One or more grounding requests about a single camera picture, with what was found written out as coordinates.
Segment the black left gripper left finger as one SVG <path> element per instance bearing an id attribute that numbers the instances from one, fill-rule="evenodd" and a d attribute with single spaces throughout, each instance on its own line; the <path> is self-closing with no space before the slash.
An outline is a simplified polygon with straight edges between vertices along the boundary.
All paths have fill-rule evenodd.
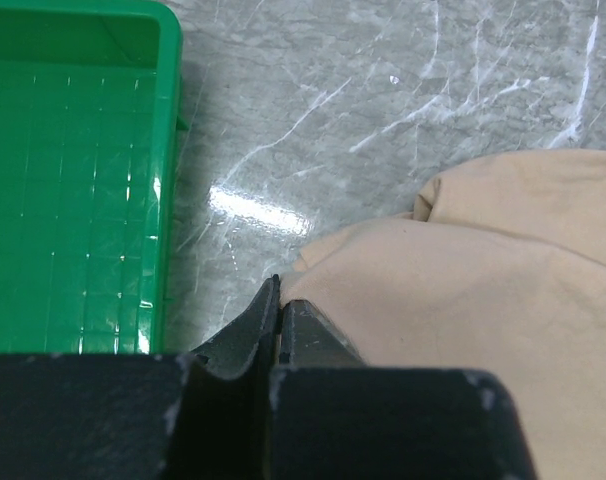
<path id="1" fill-rule="evenodd" d="M 280 316 L 280 278 L 266 279 L 246 309 L 192 351 L 212 375 L 236 380 L 248 374 L 260 353 L 272 355 Z"/>

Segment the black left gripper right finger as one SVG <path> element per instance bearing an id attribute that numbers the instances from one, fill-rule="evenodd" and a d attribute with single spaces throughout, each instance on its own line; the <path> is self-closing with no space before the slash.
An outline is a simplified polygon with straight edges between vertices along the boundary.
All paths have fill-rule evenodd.
<path id="1" fill-rule="evenodd" d="M 296 367 L 363 367 L 364 361 L 308 301 L 289 302 L 282 311 L 278 363 Z"/>

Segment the beige t shirt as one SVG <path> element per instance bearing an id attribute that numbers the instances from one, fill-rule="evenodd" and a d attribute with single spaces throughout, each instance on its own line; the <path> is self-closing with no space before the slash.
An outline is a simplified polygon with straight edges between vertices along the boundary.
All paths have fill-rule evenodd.
<path id="1" fill-rule="evenodd" d="M 310 302 L 367 363 L 497 375 L 543 479 L 606 479 L 606 151 L 538 150 L 437 174 L 408 214 L 300 252 Z"/>

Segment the green plastic tray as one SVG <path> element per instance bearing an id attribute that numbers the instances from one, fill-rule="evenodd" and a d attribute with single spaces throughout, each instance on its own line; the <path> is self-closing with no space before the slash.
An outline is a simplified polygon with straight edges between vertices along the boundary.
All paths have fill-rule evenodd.
<path id="1" fill-rule="evenodd" d="M 181 50 L 155 1 L 0 1 L 0 353 L 162 349 Z"/>

